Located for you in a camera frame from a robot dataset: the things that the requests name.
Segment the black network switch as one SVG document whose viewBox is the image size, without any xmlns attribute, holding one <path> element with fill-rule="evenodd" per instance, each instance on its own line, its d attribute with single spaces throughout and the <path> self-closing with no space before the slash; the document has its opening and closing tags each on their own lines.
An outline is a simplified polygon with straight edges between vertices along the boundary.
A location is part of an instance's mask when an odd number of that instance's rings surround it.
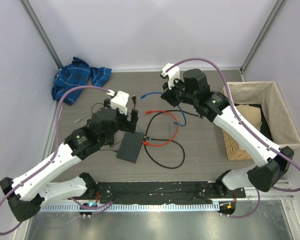
<svg viewBox="0 0 300 240">
<path fill-rule="evenodd" d="M 123 137 L 116 158 L 135 164 L 140 154 L 144 139 L 145 134 L 142 132 L 127 132 Z"/>
</svg>

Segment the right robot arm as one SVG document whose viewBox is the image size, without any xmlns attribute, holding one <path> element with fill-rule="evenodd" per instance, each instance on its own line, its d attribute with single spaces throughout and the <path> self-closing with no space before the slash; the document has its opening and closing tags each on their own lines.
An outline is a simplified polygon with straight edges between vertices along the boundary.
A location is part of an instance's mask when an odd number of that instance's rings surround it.
<svg viewBox="0 0 300 240">
<path fill-rule="evenodd" d="M 210 90 L 206 74 L 200 69 L 190 69 L 183 73 L 170 70 L 160 75 L 165 79 L 161 98 L 176 107 L 180 103 L 194 107 L 200 117 L 228 133 L 243 147 L 254 161 L 254 165 L 240 170 L 228 170 L 217 180 L 216 193 L 228 197 L 240 187 L 255 187 L 268 192 L 288 171 L 294 151 L 280 147 L 266 138 L 251 125 L 221 92 Z"/>
</svg>

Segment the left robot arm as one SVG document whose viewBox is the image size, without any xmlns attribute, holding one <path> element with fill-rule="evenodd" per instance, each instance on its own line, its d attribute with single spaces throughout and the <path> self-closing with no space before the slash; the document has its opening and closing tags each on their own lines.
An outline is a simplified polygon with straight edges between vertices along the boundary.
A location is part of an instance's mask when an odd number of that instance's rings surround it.
<svg viewBox="0 0 300 240">
<path fill-rule="evenodd" d="M 9 195 L 8 205 L 17 221 L 28 220 L 42 207 L 64 199 L 92 199 L 97 183 L 86 172 L 64 182 L 52 180 L 108 145 L 118 131 L 134 133 L 138 119 L 138 110 L 128 112 L 125 103 L 106 99 L 104 107 L 95 112 L 86 125 L 66 137 L 52 155 L 19 177 L 3 178 L 0 187 Z"/>
</svg>

